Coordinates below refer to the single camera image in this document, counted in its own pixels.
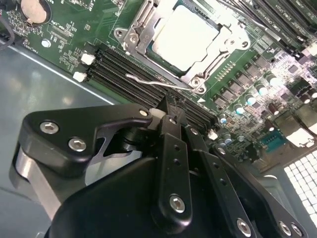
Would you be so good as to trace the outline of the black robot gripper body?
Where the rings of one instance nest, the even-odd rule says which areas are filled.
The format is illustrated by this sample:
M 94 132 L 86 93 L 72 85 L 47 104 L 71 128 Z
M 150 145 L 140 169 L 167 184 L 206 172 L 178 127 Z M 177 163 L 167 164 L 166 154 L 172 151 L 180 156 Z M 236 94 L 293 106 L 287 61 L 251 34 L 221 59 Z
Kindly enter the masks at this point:
M 71 195 L 49 238 L 223 238 L 219 209 L 186 156 L 140 158 Z

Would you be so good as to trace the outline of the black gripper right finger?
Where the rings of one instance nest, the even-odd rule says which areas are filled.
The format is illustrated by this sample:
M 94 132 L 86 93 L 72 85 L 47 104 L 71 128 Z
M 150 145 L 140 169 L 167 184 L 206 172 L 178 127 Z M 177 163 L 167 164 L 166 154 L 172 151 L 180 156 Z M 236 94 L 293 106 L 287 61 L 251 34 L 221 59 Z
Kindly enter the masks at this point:
M 206 191 L 219 209 L 217 221 L 224 238 L 307 238 L 304 227 L 231 154 L 215 144 L 209 149 L 200 132 L 188 122 L 187 108 L 172 99 L 170 111 L 180 123 L 191 156 Z

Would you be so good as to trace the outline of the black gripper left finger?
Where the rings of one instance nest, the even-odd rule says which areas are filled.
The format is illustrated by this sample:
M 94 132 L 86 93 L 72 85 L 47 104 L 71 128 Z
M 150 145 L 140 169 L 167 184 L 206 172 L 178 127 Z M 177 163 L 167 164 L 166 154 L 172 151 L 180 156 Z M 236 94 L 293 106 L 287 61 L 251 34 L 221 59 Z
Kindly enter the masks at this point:
M 188 158 L 171 100 L 152 110 L 123 104 L 30 113 L 14 167 L 53 220 L 71 195 L 140 158 Z

